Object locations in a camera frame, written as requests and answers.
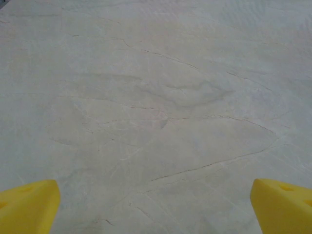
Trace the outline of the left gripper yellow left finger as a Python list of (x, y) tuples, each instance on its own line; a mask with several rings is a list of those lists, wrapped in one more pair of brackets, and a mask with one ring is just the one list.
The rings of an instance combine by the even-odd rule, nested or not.
[(59, 204), (55, 180), (0, 192), (0, 234), (49, 234)]

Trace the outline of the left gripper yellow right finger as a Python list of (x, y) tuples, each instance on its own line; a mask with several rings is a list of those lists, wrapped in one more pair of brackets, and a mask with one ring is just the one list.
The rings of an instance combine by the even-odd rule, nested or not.
[(312, 189), (258, 178), (250, 201), (263, 234), (312, 234)]

